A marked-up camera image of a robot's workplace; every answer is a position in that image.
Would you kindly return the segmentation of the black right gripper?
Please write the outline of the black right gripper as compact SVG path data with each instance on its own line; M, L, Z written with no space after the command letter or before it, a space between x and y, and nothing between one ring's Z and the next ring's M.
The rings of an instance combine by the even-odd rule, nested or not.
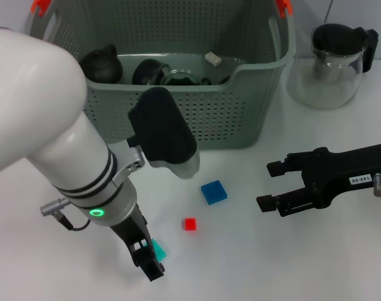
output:
M325 147L290 153L283 162L268 163L267 170L271 177L302 171L306 188L257 197L263 213L278 211L285 217L312 208L324 209L340 194L373 187L374 175L381 174L381 144L339 153Z

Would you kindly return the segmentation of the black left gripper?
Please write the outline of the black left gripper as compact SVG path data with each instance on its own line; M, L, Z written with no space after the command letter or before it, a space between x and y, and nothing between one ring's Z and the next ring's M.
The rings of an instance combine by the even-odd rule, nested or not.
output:
M135 266L141 266L150 282L164 275L164 267L157 261L149 242L147 222L137 204L124 221L110 228L125 243Z

